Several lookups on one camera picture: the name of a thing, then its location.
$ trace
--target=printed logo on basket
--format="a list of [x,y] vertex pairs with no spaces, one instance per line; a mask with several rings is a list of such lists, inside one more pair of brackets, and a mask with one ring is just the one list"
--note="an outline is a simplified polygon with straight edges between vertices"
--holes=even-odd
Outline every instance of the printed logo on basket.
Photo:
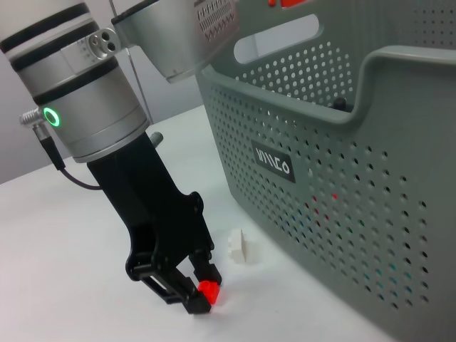
[[258,165],[290,182],[296,182],[289,155],[253,140],[252,147],[255,154],[255,161]]

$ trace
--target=perforated basket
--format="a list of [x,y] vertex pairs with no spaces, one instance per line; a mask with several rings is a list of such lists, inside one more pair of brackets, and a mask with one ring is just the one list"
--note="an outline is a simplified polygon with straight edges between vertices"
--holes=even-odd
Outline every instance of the perforated basket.
[[198,76],[232,195],[396,338],[456,341],[456,4],[237,6],[239,38],[309,14],[321,29],[248,64],[233,42]]

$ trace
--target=white table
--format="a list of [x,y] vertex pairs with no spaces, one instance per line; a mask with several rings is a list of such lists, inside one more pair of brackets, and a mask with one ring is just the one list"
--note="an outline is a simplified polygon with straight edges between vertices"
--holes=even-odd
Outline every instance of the white table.
[[[293,262],[231,197],[204,108],[150,128],[179,189],[197,190],[223,276],[211,314],[188,315],[129,280],[128,231],[102,192],[45,167],[0,185],[0,341],[308,341],[392,339]],[[85,165],[68,171],[95,184]],[[242,228],[258,260],[227,255]],[[191,274],[190,263],[180,267]]]

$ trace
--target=red object in basket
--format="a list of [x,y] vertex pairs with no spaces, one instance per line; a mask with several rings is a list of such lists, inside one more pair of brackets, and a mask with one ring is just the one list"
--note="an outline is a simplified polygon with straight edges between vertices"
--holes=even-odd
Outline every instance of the red object in basket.
[[204,280],[199,283],[198,291],[204,294],[211,305],[214,305],[219,296],[220,286],[215,281]]
[[294,5],[305,2],[306,0],[281,0],[282,7],[292,7]]

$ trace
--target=green led ring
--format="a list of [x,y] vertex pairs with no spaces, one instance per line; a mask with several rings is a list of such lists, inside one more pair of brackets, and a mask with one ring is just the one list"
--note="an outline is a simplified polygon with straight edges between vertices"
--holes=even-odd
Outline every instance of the green led ring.
[[58,114],[56,111],[46,107],[43,109],[43,114],[44,114],[44,117],[47,119],[47,121],[52,126],[54,126],[54,127],[60,126],[60,118],[58,117]]

